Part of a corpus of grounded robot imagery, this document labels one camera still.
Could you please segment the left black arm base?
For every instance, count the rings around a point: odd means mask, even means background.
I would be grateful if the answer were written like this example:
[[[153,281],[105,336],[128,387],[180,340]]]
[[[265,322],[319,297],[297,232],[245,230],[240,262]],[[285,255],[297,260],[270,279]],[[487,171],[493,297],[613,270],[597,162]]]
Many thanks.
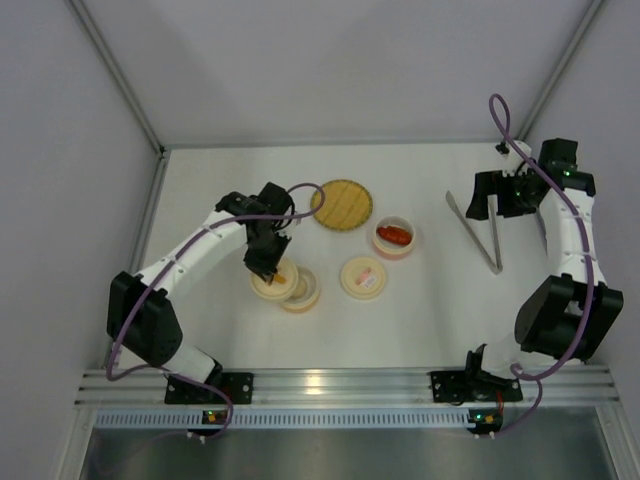
[[[205,381],[222,392],[234,405],[252,403],[254,375],[250,372],[213,373]],[[168,405],[223,405],[226,401],[217,393],[178,379],[174,375],[167,377],[164,403]]]

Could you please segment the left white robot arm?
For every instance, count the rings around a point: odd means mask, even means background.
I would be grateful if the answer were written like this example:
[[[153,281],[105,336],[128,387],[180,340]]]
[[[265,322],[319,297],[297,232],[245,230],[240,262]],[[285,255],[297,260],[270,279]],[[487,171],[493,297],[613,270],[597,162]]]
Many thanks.
[[[125,347],[149,367],[218,386],[222,365],[186,342],[174,303],[238,250],[245,251],[245,267],[272,284],[290,243],[285,216],[294,212],[289,192],[271,182],[257,195],[231,192],[169,254],[138,273],[119,273],[110,285],[107,313],[113,346]]]

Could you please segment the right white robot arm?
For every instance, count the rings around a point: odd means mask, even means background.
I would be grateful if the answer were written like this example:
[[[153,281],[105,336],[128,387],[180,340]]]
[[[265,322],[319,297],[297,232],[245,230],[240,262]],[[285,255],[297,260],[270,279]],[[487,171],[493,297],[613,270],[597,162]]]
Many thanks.
[[[589,360],[623,305],[608,287],[593,238],[596,188],[577,164],[573,140],[543,142],[536,169],[476,174],[466,218],[493,221],[535,214],[544,235],[548,277],[518,311],[513,333],[483,345],[484,370],[508,375],[512,364],[526,369],[565,353]]]

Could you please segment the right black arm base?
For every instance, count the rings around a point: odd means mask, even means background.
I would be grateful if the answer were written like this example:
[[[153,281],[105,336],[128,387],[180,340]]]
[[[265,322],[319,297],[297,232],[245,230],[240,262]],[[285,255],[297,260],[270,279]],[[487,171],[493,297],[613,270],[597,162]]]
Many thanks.
[[[435,403],[520,402],[523,393],[516,379],[479,371],[441,370],[429,373]]]

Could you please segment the red sausage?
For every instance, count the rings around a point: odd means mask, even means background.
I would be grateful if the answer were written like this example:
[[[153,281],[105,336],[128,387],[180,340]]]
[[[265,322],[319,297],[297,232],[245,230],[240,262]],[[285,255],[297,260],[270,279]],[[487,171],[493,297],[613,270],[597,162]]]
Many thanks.
[[[413,240],[410,232],[393,225],[378,227],[376,233],[382,240],[399,246],[410,245]]]

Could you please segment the cream lid orange handle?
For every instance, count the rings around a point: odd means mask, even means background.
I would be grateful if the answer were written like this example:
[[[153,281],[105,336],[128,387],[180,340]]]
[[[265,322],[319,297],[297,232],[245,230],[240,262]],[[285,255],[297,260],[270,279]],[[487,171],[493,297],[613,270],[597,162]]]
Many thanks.
[[[299,273],[296,264],[289,258],[283,258],[271,282],[266,282],[258,275],[251,273],[249,285],[259,297],[281,303],[289,299],[297,288]]]

